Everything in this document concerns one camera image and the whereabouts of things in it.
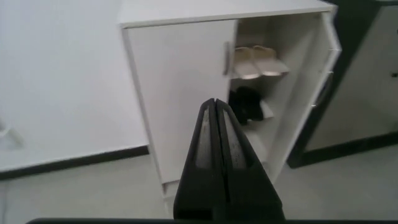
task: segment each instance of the cabinet top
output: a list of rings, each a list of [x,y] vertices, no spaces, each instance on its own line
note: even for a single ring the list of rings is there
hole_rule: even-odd
[[[331,11],[319,0],[123,0],[122,28]]]

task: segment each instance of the open cabinet door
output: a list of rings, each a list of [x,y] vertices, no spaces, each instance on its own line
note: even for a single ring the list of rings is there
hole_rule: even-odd
[[[282,115],[269,155],[269,177],[273,182],[284,165],[281,161],[286,161],[289,156],[313,105],[322,100],[323,90],[330,84],[330,75],[333,74],[331,70],[341,51],[332,25],[332,13],[322,12],[316,18],[317,28],[312,44]]]

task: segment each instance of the black shoe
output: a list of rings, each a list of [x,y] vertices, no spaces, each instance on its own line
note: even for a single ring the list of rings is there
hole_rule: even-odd
[[[238,119],[239,123],[242,125],[248,124],[246,112],[244,111],[243,101],[234,91],[229,91],[228,104],[231,107],[232,111],[234,111],[235,117],[236,119]]]
[[[243,100],[246,119],[262,121],[264,114],[260,107],[261,95],[254,89],[246,86],[239,87],[236,94]]]

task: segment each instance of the black baseboard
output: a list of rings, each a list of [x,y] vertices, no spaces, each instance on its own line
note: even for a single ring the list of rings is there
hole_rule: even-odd
[[[290,157],[287,163],[290,168],[298,168],[315,164],[317,162],[350,156],[359,152],[382,149],[395,144],[398,144],[398,132],[354,140],[343,144],[303,152],[299,156]]]
[[[130,149],[122,149],[114,152],[105,152],[98,155],[86,156],[75,159],[68,159],[65,161],[51,162],[48,164],[42,164],[32,167],[26,167],[22,169],[10,170],[0,172],[0,180],[14,179],[18,177],[24,177],[27,175],[42,174],[45,172],[51,172],[56,170],[63,170],[68,168],[86,166],[91,164],[97,164],[100,162],[115,161],[118,159],[127,159],[137,156],[148,155],[148,147],[140,146]]]

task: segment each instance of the cabinet door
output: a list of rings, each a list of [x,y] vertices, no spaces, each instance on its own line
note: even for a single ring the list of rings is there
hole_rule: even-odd
[[[128,29],[135,82],[162,182],[181,176],[200,105],[228,98],[236,21]]]

